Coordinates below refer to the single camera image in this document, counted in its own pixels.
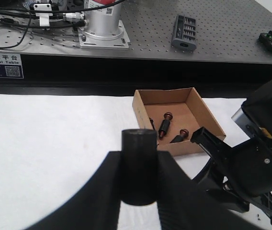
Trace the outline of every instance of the black screw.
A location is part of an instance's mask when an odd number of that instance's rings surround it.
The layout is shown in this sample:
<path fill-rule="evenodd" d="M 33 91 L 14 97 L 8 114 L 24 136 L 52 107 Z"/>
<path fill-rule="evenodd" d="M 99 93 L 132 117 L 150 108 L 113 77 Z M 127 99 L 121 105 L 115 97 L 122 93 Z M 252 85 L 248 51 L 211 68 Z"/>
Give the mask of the black screw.
<path fill-rule="evenodd" d="M 182 142 L 184 139 L 188 138 L 189 131 L 187 129 L 181 129 L 180 134 L 177 135 L 170 143 Z"/>
<path fill-rule="evenodd" d="M 170 112 L 166 112 L 164 114 L 164 118 L 165 119 L 163 120 L 163 122 L 161 123 L 160 128 L 159 128 L 159 139 L 163 139 L 164 136 L 167 134 L 167 131 L 170 126 L 170 120 L 173 119 L 173 115 Z"/>
<path fill-rule="evenodd" d="M 153 119 L 152 119 L 151 117 L 149 117 L 149 119 L 150 119 L 150 122 L 151 122 L 151 125 L 152 125 L 153 130 L 155 130 Z"/>

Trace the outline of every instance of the brown cardboard box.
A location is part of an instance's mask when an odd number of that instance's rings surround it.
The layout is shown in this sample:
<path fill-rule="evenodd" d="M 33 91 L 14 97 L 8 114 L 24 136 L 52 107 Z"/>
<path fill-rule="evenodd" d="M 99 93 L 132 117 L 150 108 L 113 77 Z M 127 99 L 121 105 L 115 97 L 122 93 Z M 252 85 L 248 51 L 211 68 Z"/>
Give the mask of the brown cardboard box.
<path fill-rule="evenodd" d="M 195 90 L 195 88 L 179 90 L 136 90 L 133 109 L 140 128 L 153 129 L 149 117 L 154 120 L 158 131 L 166 112 L 173 114 L 171 125 L 163 140 L 158 140 L 158 150 L 169 151 L 172 156 L 203 152 L 195 143 L 190 142 L 194 131 L 201 127 L 224 140 L 224 131 Z M 186 141 L 171 143 L 180 130 L 189 130 Z"/>

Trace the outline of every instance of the cable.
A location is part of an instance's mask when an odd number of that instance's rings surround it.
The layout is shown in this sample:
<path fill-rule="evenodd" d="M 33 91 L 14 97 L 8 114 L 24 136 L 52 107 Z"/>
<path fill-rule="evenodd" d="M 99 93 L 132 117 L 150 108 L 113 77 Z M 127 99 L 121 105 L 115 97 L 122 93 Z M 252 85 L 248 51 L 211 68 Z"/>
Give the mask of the cable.
<path fill-rule="evenodd" d="M 30 13 L 76 13 L 76 12 L 86 12 L 86 11 L 96 11 L 96 10 L 102 10 L 105 8 L 109 8 L 115 5 L 118 5 L 126 0 L 118 0 L 116 2 L 113 2 L 111 4 L 107 4 L 104 6 L 99 6 L 99 7 L 93 7 L 93 8 L 86 8 L 86 9 L 81 9 L 81 10 L 70 10 L 70 11 L 32 11 L 28 9 L 20 9 L 20 8 L 4 8 L 0 7 L 0 10 L 7 10 L 7 11 L 19 11 L 19 12 L 30 12 Z"/>
<path fill-rule="evenodd" d="M 18 17 L 18 18 L 30 18 L 30 14 L 25 14 L 25 13 L 13 13 L 13 12 L 5 12 L 5 11 L 0 11 L 0 15 L 6 15 L 6 16 L 11 16 L 11 17 Z"/>
<path fill-rule="evenodd" d="M 21 25 L 14 23 L 15 21 L 11 18 L 0 18 L 0 24 L 8 25 L 8 26 L 14 26 L 14 27 L 20 27 L 20 28 L 27 28 L 27 25 Z M 71 28 L 71 27 L 82 27 L 85 26 L 85 22 L 83 20 L 80 20 L 76 23 L 68 24 L 68 25 L 58 25 L 58 26 L 34 26 L 30 25 L 29 28 L 31 29 L 64 29 L 64 28 Z"/>
<path fill-rule="evenodd" d="M 26 26 L 26 28 L 25 28 L 25 30 L 24 30 L 23 36 L 22 36 L 22 38 L 20 39 L 20 41 L 19 41 L 17 44 L 12 45 L 12 46 L 4 46 L 4 47 L 1 47 L 1 46 L 0 46 L 0 49 L 10 49 L 10 48 L 15 48 L 15 47 L 19 46 L 19 45 L 23 42 L 23 40 L 25 39 L 25 36 L 26 36 L 26 34 L 27 34 L 27 32 L 28 32 L 30 26 L 31 26 L 31 22 L 32 22 L 32 15 L 31 15 L 31 14 L 29 14 L 29 15 L 30 15 L 30 18 L 29 18 L 28 24 L 27 24 L 27 26 Z"/>

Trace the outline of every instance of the bolt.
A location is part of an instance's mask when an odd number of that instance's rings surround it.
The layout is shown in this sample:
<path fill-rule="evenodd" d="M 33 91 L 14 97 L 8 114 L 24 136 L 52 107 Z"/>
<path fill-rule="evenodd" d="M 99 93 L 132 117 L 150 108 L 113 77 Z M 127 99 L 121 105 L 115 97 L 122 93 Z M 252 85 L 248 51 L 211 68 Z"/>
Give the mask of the bolt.
<path fill-rule="evenodd" d="M 172 120 L 173 119 L 173 115 L 172 115 L 172 113 L 167 112 L 167 113 L 164 114 L 164 118 L 166 120 Z"/>
<path fill-rule="evenodd" d="M 180 136 L 182 137 L 182 138 L 188 138 L 188 136 L 189 136 L 189 131 L 187 130 L 187 129 L 181 129 L 180 130 Z"/>
<path fill-rule="evenodd" d="M 150 122 L 151 122 L 151 125 L 152 125 L 153 130 L 155 130 L 153 119 L 152 119 L 151 117 L 149 117 L 149 119 L 150 119 Z"/>
<path fill-rule="evenodd" d="M 164 136 L 167 134 L 167 131 L 170 126 L 170 120 L 173 119 L 173 115 L 170 112 L 166 112 L 164 114 L 164 118 L 165 119 L 163 120 L 163 122 L 161 123 L 160 128 L 159 128 L 159 138 L 160 139 L 163 139 Z"/>
<path fill-rule="evenodd" d="M 225 183 L 223 185 L 223 189 L 226 190 L 226 191 L 231 191 L 231 188 L 230 188 L 230 186 L 227 183 Z"/>
<path fill-rule="evenodd" d="M 184 139 L 188 138 L 189 131 L 187 129 L 181 129 L 180 134 L 177 135 L 170 143 L 182 142 Z"/>

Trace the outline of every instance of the white cloth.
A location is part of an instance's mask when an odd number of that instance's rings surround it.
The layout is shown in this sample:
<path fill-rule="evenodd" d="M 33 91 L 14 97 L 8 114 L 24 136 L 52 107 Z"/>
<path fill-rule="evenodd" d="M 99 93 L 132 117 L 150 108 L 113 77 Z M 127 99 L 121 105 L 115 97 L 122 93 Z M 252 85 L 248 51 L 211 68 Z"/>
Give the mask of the white cloth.
<path fill-rule="evenodd" d="M 205 99 L 231 146 L 247 136 L 231 120 L 243 99 Z M 0 230 L 21 230 L 57 209 L 121 149 L 121 130 L 138 128 L 132 97 L 0 95 Z M 194 177 L 205 153 L 177 157 Z M 266 229 L 252 207 L 243 218 Z M 122 204 L 119 230 L 159 230 L 156 204 Z"/>

